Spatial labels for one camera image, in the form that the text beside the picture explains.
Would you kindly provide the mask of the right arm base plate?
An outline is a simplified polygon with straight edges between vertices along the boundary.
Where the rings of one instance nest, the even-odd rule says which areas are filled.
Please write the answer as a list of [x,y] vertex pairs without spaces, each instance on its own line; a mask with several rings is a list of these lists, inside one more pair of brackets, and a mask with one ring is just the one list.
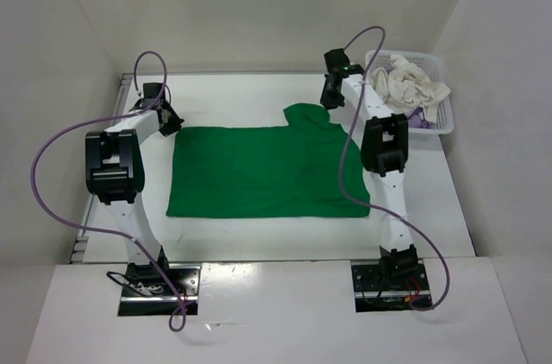
[[356,261],[350,265],[357,313],[384,311],[412,311],[433,305],[430,285],[424,264],[389,284],[376,260]]

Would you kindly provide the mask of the green t shirt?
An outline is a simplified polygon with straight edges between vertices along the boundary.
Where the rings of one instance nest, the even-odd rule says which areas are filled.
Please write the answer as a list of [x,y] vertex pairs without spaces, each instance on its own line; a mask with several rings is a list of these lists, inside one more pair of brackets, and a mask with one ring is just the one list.
[[166,215],[180,218],[362,218],[369,209],[358,147],[315,104],[284,126],[186,127],[176,137]]

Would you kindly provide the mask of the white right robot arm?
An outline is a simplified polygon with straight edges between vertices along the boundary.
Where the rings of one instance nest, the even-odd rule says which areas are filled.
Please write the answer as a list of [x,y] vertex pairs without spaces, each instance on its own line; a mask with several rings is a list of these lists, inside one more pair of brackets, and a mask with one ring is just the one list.
[[394,113],[352,66],[325,75],[321,105],[334,110],[349,100],[357,103],[355,117],[364,121],[361,163],[376,188],[377,204],[371,210],[384,214],[379,239],[380,283],[397,289],[414,274],[418,256],[405,224],[405,164],[408,160],[406,117]]

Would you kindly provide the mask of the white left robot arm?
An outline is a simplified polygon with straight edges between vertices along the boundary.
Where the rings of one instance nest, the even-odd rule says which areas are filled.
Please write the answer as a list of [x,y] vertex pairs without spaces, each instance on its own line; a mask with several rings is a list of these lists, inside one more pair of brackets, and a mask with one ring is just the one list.
[[129,236],[126,280],[160,295],[170,289],[173,275],[142,201],[146,173],[141,144],[155,133],[167,137],[179,132],[183,119],[165,99],[142,99],[131,110],[130,118],[85,136],[85,183],[105,204],[118,230]]

